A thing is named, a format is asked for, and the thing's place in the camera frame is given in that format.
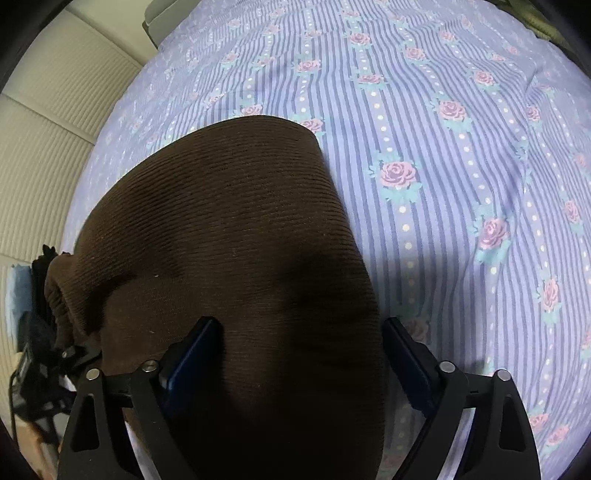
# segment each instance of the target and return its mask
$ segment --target ribbed knit texture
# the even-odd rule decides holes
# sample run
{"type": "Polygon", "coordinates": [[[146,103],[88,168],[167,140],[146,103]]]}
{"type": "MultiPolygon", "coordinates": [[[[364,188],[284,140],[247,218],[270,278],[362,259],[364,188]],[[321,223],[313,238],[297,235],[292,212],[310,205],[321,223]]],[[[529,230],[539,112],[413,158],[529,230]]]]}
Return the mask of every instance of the ribbed knit texture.
{"type": "Polygon", "coordinates": [[[172,425],[199,478],[375,478],[377,307],[305,128],[233,119],[152,155],[51,263],[46,297],[60,345],[96,335],[108,375],[221,321],[220,373],[172,425]]]}

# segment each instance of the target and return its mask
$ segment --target bedsheet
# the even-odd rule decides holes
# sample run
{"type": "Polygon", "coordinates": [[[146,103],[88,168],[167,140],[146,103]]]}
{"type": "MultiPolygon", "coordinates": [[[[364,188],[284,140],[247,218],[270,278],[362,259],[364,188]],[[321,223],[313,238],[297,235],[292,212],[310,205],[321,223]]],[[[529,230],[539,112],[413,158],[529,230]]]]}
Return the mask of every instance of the bedsheet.
{"type": "MultiPolygon", "coordinates": [[[[383,317],[465,371],[511,371],[556,479],[591,429],[590,100],[558,48],[480,0],[203,0],[116,104],[62,248],[118,179],[188,132],[298,122],[383,317]]],[[[423,422],[388,385],[384,479],[423,422]]]]}

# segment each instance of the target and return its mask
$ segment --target white wall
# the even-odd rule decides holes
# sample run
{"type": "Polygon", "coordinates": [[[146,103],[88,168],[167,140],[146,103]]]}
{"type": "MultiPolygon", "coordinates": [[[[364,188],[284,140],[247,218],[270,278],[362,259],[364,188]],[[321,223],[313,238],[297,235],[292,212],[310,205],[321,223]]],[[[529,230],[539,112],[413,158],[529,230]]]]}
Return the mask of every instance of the white wall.
{"type": "Polygon", "coordinates": [[[74,0],[67,9],[145,65],[156,55],[142,28],[151,0],[74,0]]]}

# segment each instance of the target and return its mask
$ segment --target black bracket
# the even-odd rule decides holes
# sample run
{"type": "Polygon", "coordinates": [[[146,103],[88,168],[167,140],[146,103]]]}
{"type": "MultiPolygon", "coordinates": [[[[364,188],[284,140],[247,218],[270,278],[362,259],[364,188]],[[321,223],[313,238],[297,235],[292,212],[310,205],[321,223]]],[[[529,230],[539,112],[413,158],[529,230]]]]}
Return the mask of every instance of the black bracket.
{"type": "Polygon", "coordinates": [[[540,480],[540,464],[527,413],[507,370],[492,377],[466,374],[438,362],[400,321],[382,326],[384,349],[411,406],[426,422],[393,480],[436,480],[464,408],[475,415],[456,480],[540,480]]]}
{"type": "Polygon", "coordinates": [[[196,480],[165,418],[186,405],[212,356],[221,350],[221,325],[202,317],[160,362],[106,377],[91,368],[80,380],[64,435],[58,480],[141,480],[122,408],[133,408],[161,480],[196,480]]]}

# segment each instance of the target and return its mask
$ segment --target brown knit fabric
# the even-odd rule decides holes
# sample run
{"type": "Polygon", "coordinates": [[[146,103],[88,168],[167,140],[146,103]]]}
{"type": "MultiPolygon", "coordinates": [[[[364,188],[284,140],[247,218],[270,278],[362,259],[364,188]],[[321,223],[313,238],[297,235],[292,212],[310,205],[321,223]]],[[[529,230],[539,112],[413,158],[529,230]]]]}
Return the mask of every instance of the brown knit fabric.
{"type": "Polygon", "coordinates": [[[373,291],[315,136],[233,119],[152,155],[100,201],[46,297],[108,375],[160,358],[201,315],[221,371],[173,435],[204,480],[374,480],[382,453],[373,291]]]}

